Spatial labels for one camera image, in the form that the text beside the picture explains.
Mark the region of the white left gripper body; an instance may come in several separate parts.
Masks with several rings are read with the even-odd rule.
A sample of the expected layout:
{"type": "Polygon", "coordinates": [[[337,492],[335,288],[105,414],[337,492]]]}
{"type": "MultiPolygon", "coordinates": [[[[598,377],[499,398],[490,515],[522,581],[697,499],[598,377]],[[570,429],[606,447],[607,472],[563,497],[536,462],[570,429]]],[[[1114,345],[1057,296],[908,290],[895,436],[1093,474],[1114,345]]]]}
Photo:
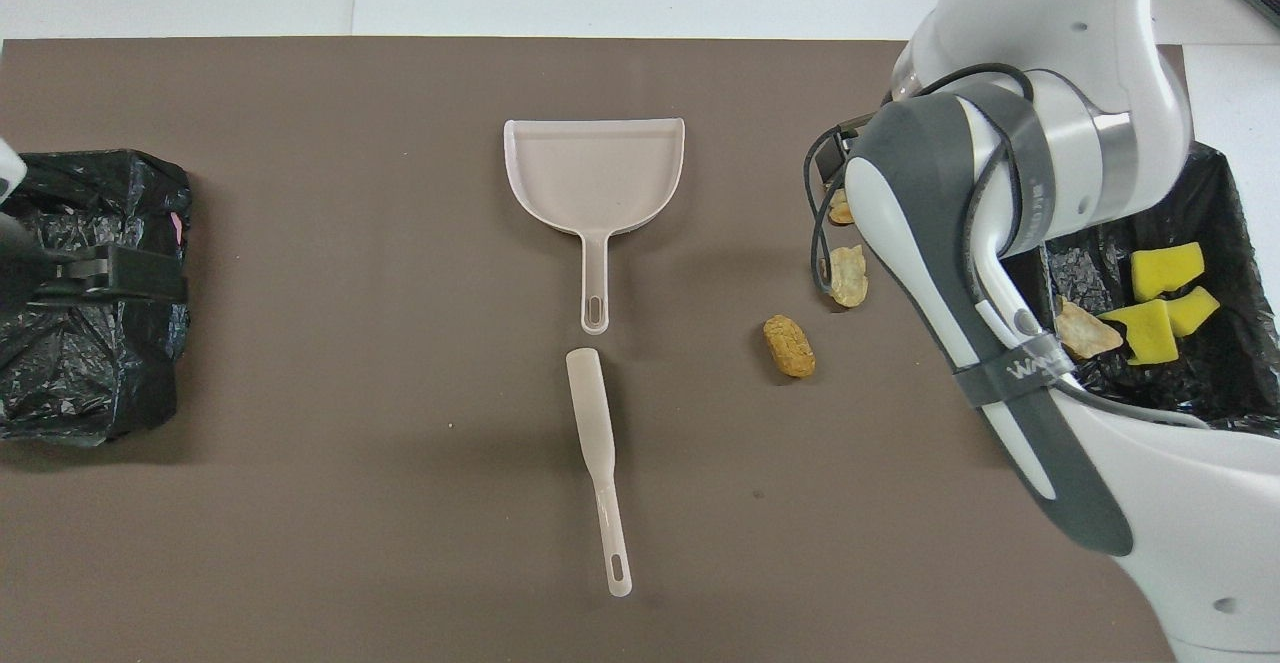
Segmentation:
{"type": "MultiPolygon", "coordinates": [[[[15,192],[27,174],[26,163],[1,140],[1,201],[15,192]]],[[[1,280],[3,284],[27,283],[32,279],[32,239],[28,230],[10,215],[1,215],[1,280]]]]}

